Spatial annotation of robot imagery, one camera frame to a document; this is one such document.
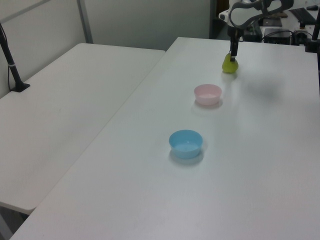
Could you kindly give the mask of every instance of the bowl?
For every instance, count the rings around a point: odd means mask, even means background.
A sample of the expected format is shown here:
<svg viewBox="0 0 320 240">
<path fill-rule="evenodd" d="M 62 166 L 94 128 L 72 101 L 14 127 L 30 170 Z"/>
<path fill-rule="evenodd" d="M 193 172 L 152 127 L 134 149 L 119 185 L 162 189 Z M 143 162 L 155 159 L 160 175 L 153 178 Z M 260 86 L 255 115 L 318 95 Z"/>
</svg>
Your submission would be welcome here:
<svg viewBox="0 0 320 240">
<path fill-rule="evenodd" d="M 221 88 L 213 84 L 203 84 L 194 89 L 195 100 L 205 106 L 217 104 L 221 94 Z"/>
<path fill-rule="evenodd" d="M 199 133 L 192 130 L 174 132 L 169 138 L 173 153 L 181 159 L 192 159 L 201 150 L 203 139 Z"/>
</svg>

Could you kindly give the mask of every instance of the equipment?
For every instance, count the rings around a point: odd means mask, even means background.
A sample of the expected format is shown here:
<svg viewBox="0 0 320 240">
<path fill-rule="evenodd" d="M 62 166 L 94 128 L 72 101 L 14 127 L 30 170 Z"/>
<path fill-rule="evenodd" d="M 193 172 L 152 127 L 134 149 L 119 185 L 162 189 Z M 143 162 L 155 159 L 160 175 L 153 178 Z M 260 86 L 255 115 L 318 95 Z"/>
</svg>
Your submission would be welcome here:
<svg viewBox="0 0 320 240">
<path fill-rule="evenodd" d="M 8 74 L 10 69 L 15 81 L 15 87 L 13 89 L 10 89 L 10 91 L 21 93 L 23 90 L 30 87 L 30 84 L 26 84 L 21 81 L 16 64 L 9 50 L 7 37 L 1 23 L 0 23 L 0 45 L 2 47 L 6 61 L 8 63 Z"/>
<path fill-rule="evenodd" d="M 288 29 L 267 28 L 264 31 L 264 42 L 266 44 L 290 45 L 291 33 Z"/>
<path fill-rule="evenodd" d="M 315 18 L 304 8 L 297 8 L 289 10 L 298 19 L 299 23 L 304 23 L 306 25 L 315 25 Z"/>
<path fill-rule="evenodd" d="M 229 10 L 219 14 L 228 23 L 230 36 L 230 61 L 234 62 L 238 53 L 239 39 L 244 30 L 253 22 L 278 12 L 320 4 L 320 0 L 229 0 Z M 320 24 L 315 25 L 319 33 Z"/>
</svg>

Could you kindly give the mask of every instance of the white table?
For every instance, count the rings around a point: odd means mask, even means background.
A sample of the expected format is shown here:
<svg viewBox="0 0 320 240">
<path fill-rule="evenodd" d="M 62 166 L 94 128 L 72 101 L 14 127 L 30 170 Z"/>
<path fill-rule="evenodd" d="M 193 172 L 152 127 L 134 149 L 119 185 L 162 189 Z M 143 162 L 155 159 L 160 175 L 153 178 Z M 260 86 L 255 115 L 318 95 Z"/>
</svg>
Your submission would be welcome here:
<svg viewBox="0 0 320 240">
<path fill-rule="evenodd" d="M 164 53 L 79 44 L 0 99 L 0 206 L 30 214 Z"/>
<path fill-rule="evenodd" d="M 12 240 L 319 239 L 317 56 L 244 42 L 229 75 L 229 46 L 178 38 Z M 207 83 L 219 106 L 195 104 Z M 204 138 L 185 163 L 180 129 Z"/>
</svg>

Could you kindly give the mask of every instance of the pear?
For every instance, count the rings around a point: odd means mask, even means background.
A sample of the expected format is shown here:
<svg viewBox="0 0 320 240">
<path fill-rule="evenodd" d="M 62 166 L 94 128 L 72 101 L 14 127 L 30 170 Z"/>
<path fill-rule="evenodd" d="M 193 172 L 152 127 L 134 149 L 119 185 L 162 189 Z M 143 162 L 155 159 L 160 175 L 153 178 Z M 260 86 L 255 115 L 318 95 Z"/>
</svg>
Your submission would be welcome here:
<svg viewBox="0 0 320 240">
<path fill-rule="evenodd" d="M 223 64 L 222 64 L 222 70 L 224 73 L 227 73 L 227 74 L 233 74 L 239 68 L 239 64 L 238 64 L 237 60 L 230 61 L 230 59 L 231 59 L 231 54 L 228 53 L 225 56 Z"/>
</svg>

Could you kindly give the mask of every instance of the wall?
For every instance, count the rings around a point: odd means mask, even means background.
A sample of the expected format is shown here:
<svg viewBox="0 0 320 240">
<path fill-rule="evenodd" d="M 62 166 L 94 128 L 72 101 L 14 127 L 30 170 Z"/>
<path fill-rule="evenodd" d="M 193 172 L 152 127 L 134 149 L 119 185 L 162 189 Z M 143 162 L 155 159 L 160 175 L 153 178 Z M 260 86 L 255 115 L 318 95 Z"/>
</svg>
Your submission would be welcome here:
<svg viewBox="0 0 320 240">
<path fill-rule="evenodd" d="M 2 26 L 22 81 L 76 44 L 86 42 L 76 0 L 50 0 Z M 9 92 L 7 71 L 7 61 L 0 50 L 0 98 Z"/>
<path fill-rule="evenodd" d="M 209 38 L 211 13 L 216 7 L 213 0 L 82 2 L 95 44 L 165 51 L 177 37 Z"/>
</svg>

